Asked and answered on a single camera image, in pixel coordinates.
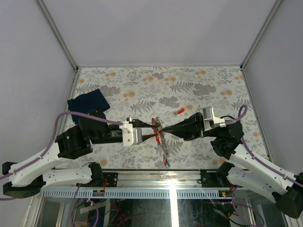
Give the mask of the red handled metal keyring holder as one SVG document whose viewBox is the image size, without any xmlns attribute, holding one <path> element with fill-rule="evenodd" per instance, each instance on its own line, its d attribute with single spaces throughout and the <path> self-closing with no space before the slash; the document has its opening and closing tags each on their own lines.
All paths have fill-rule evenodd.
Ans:
<svg viewBox="0 0 303 227">
<path fill-rule="evenodd" d="M 152 118 L 151 119 L 152 125 L 157 125 L 158 128 L 157 129 L 153 129 L 154 134 L 157 134 L 156 141 L 158 143 L 158 145 L 162 148 L 163 153 L 162 153 L 162 157 L 163 157 L 163 163 L 165 166 L 167 166 L 167 161 L 169 161 L 169 157 L 170 157 L 170 150 L 169 147 L 167 145 L 166 139 L 164 137 L 164 132 L 163 132 L 163 121 L 159 118 Z"/>
</svg>

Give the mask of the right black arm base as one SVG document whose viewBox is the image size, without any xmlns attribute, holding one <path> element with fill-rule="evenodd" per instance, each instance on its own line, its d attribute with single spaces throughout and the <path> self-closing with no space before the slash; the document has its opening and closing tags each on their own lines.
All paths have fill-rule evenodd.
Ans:
<svg viewBox="0 0 303 227">
<path fill-rule="evenodd" d="M 200 170 L 200 181 L 203 188 L 230 188 L 227 177 L 214 170 Z"/>
</svg>

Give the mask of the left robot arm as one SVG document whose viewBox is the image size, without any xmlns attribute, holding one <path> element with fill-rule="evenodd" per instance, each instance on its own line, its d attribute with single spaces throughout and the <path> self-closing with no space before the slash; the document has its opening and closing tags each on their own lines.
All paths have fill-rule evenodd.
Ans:
<svg viewBox="0 0 303 227">
<path fill-rule="evenodd" d="M 89 114 L 69 114 L 79 117 L 78 125 L 60 135 L 53 131 L 47 147 L 27 160 L 19 163 L 5 162 L 2 165 L 2 178 L 9 179 L 3 185 L 3 201 L 32 197 L 50 186 L 71 184 L 104 188 L 106 180 L 101 165 L 96 162 L 90 161 L 80 168 L 56 167 L 92 153 L 93 144 L 122 143 L 125 147 L 141 144 L 151 138 L 151 135 L 142 134 L 143 128 L 158 128 L 131 117 L 124 122 L 111 121 L 98 110 Z"/>
</svg>

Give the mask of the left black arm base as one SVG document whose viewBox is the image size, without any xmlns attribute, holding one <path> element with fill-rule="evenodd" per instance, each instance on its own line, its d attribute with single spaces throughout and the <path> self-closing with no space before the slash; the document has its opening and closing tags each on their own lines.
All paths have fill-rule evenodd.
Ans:
<svg viewBox="0 0 303 227">
<path fill-rule="evenodd" d="M 117 172 L 105 172 L 97 178 L 95 187 L 115 188 L 118 183 Z"/>
</svg>

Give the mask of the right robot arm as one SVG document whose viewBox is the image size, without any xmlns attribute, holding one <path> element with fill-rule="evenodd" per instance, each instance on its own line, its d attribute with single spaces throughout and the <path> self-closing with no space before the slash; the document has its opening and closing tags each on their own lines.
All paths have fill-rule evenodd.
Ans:
<svg viewBox="0 0 303 227">
<path fill-rule="evenodd" d="M 183 140 L 213 137 L 214 152 L 226 159 L 216 171 L 220 186 L 230 183 L 262 195 L 284 214 L 298 219 L 303 211 L 303 174 L 287 171 L 252 152 L 244 142 L 239 119 L 225 120 L 204 110 L 163 128 Z"/>
</svg>

